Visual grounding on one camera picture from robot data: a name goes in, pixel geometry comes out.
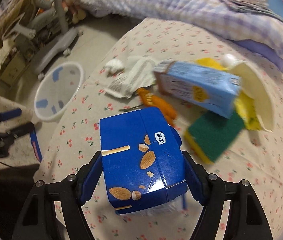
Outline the green yellow scrub sponge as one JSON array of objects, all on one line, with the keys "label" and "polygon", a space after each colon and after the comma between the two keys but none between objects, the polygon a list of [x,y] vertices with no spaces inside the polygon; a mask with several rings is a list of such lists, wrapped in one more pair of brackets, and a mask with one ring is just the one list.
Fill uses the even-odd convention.
[{"label": "green yellow scrub sponge", "polygon": [[212,164],[242,129],[244,121],[236,112],[233,112],[229,119],[206,112],[186,129],[184,139],[202,162]]}]

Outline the yellow snack bag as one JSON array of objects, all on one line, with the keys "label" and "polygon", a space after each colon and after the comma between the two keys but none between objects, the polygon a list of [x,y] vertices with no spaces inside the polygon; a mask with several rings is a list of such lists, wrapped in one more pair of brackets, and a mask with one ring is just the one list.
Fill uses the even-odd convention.
[{"label": "yellow snack bag", "polygon": [[[195,63],[201,66],[228,72],[227,68],[225,68],[220,63],[209,57],[195,60]],[[251,131],[261,130],[261,125],[255,111],[255,103],[251,97],[247,96],[245,92],[241,90],[234,104],[235,104],[236,112],[244,121],[244,125],[247,130],[251,130]]]}]

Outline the small white tissue ball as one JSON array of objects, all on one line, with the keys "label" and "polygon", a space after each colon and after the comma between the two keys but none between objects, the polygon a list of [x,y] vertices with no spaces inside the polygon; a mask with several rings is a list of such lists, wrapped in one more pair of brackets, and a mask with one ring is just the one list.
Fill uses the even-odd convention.
[{"label": "small white tissue ball", "polygon": [[124,64],[119,59],[111,59],[105,64],[105,69],[107,70],[108,74],[116,74],[117,72],[121,72],[124,70]]}]

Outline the dark blue almond carton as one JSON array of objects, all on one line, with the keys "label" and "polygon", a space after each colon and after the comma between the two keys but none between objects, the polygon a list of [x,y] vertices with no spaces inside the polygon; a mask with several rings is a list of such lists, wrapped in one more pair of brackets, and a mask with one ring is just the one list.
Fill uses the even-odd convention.
[{"label": "dark blue almond carton", "polygon": [[100,120],[106,191],[117,213],[185,207],[188,186],[181,144],[179,134],[156,107]]}]

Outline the orange wrapper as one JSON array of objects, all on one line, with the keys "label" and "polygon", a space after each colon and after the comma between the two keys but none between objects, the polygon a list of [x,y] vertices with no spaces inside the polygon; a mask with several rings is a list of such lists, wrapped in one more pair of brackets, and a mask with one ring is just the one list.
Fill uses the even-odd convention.
[{"label": "orange wrapper", "polygon": [[154,95],[145,88],[137,89],[137,94],[146,107],[157,107],[165,117],[167,123],[174,126],[174,120],[177,119],[177,112],[171,104],[159,96]]}]

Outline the light blue milk carton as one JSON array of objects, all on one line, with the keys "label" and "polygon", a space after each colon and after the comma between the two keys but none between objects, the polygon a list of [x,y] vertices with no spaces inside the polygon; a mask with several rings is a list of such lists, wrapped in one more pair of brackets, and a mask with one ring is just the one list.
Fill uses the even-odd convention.
[{"label": "light blue milk carton", "polygon": [[240,94],[241,78],[184,61],[161,61],[153,68],[158,90],[229,119]]}]

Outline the white paper bowl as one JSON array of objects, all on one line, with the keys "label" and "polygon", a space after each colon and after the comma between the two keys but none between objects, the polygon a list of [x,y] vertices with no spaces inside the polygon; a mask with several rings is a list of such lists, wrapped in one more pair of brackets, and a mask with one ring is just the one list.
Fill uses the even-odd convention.
[{"label": "white paper bowl", "polygon": [[255,113],[261,128],[266,132],[273,132],[275,126],[273,100],[261,74],[244,61],[235,61],[228,70],[241,78],[243,92],[254,100]]}]

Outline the silver torn wrapper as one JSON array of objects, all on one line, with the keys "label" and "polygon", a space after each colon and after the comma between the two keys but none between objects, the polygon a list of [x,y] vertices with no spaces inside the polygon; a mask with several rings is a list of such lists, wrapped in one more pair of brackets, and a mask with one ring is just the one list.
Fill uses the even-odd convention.
[{"label": "silver torn wrapper", "polygon": [[129,56],[124,63],[124,70],[104,89],[115,98],[131,98],[139,88],[155,84],[154,67],[159,60],[149,56]]}]

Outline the white green small bottle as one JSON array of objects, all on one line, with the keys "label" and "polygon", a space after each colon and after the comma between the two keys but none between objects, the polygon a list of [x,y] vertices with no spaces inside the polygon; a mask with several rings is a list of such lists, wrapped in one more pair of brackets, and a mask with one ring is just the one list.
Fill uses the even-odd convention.
[{"label": "white green small bottle", "polygon": [[221,65],[227,69],[231,69],[239,63],[239,60],[232,54],[225,54],[221,60]]}]

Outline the white patterned trash bin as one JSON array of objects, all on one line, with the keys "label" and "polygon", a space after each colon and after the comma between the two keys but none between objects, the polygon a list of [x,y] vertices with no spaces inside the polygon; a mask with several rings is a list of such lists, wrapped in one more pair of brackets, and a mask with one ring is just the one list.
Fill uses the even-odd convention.
[{"label": "white patterned trash bin", "polygon": [[85,71],[77,62],[65,62],[45,75],[36,91],[34,111],[43,122],[59,120],[84,83]]}]

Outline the cardboard box under desk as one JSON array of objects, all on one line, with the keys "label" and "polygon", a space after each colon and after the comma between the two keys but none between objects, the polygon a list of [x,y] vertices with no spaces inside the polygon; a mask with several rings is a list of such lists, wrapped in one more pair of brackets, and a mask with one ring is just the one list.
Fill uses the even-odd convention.
[{"label": "cardboard box under desk", "polygon": [[27,69],[28,64],[29,62],[23,55],[17,52],[11,57],[8,63],[3,64],[3,72],[0,75],[0,80],[7,86],[13,86]]}]

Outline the grey ergonomic chair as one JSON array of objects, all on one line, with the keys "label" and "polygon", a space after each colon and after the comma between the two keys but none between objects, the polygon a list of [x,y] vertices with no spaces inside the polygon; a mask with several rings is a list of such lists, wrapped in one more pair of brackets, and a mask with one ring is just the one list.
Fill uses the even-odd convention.
[{"label": "grey ergonomic chair", "polygon": [[62,7],[62,0],[35,1],[36,15],[27,25],[17,22],[13,31],[17,51],[41,81],[54,57],[71,54],[72,45],[82,32],[73,27],[71,16]]}]

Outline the purple bed sheet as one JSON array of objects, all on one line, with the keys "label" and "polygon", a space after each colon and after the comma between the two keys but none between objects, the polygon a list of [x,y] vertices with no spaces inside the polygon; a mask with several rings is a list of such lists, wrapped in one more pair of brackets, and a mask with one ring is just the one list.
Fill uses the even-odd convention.
[{"label": "purple bed sheet", "polygon": [[271,63],[276,65],[278,70],[283,73],[283,59],[280,58],[276,52],[270,48],[269,46],[260,43],[255,42],[253,40],[230,40],[231,42],[234,42],[238,46],[242,46],[243,48],[248,49],[252,53],[259,54],[262,57],[268,59]]}]

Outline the plaid purple duvet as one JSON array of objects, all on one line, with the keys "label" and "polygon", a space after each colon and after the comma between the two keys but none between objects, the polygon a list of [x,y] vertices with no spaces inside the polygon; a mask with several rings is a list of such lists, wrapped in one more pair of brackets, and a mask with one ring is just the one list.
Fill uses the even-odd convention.
[{"label": "plaid purple duvet", "polygon": [[266,15],[236,12],[220,0],[75,0],[96,17],[120,14],[190,23],[233,41],[269,46],[283,59],[283,22]]}]

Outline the folded striped cloth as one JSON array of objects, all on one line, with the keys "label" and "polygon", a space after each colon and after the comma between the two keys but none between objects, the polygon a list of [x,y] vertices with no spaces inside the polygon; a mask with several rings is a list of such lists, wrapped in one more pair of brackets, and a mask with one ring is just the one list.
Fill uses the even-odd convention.
[{"label": "folded striped cloth", "polygon": [[276,14],[274,11],[269,9],[268,4],[265,0],[220,0],[225,3],[226,6],[233,11],[263,15],[274,18],[283,23],[283,18]]}]

